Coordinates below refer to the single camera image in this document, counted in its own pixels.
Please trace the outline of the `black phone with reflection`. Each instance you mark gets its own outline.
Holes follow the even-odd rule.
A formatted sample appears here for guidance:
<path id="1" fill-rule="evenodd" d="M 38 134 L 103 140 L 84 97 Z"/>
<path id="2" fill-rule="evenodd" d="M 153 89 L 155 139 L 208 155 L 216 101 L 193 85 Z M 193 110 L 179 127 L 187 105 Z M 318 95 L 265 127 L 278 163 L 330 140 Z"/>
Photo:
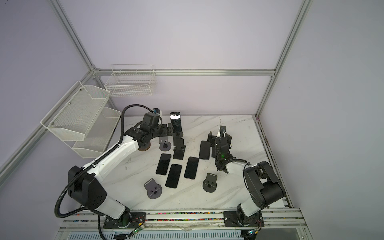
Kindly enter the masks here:
<path id="1" fill-rule="evenodd" d="M 171 154 L 161 154 L 156 169 L 157 175 L 166 175 L 171 161 Z"/>

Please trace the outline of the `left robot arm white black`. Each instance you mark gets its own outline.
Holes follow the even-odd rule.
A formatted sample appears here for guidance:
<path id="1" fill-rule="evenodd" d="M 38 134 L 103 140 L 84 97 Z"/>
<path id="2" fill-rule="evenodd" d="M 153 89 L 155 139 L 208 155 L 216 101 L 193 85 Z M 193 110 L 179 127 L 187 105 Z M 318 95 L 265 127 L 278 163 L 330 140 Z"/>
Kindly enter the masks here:
<path id="1" fill-rule="evenodd" d="M 66 193 L 84 209 L 120 222 L 131 218 L 130 209 L 111 197 L 102 182 L 124 159 L 136 151 L 146 151 L 155 138 L 171 136 L 178 125 L 163 124 L 157 112 L 146 113 L 139 123 L 124 129 L 121 122 L 119 141 L 93 162 L 82 168 L 74 166 L 68 173 Z"/>

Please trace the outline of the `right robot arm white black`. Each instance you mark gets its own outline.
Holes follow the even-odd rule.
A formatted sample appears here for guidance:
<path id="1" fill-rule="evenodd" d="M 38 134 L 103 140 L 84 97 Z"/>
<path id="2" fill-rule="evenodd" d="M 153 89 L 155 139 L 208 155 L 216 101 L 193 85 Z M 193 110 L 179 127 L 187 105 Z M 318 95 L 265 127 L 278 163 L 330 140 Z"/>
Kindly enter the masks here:
<path id="1" fill-rule="evenodd" d="M 226 126 L 220 126 L 216 136 L 208 134 L 208 142 L 214 150 L 215 166 L 219 172 L 242 177 L 250 196 L 237 206 L 233 219 L 229 216 L 225 218 L 239 227 L 262 227 L 264 224 L 261 210 L 286 197 L 286 190 L 268 162 L 252 165 L 234 157 L 230 153 L 232 136 L 226 130 Z"/>

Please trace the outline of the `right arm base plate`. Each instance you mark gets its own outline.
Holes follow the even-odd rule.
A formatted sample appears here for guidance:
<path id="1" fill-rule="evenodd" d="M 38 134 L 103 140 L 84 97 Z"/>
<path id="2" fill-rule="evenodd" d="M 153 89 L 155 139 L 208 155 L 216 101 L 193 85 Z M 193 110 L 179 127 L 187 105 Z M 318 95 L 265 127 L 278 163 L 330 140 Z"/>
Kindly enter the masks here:
<path id="1" fill-rule="evenodd" d="M 257 212 L 250 217 L 243 216 L 239 211 L 224 211 L 225 227 L 256 227 L 265 226 L 262 212 Z"/>

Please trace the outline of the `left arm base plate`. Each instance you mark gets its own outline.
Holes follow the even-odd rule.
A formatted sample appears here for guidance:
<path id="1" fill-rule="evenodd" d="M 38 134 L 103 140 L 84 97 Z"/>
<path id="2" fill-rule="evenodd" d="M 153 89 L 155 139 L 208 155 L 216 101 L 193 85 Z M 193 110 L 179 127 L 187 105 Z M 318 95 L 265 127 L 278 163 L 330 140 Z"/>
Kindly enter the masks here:
<path id="1" fill-rule="evenodd" d="M 104 229 L 135 229 L 139 224 L 144 224 L 147 214 L 145 212 L 130 212 L 130 217 L 121 217 L 116 220 L 109 216 L 106 217 L 103 228 Z"/>

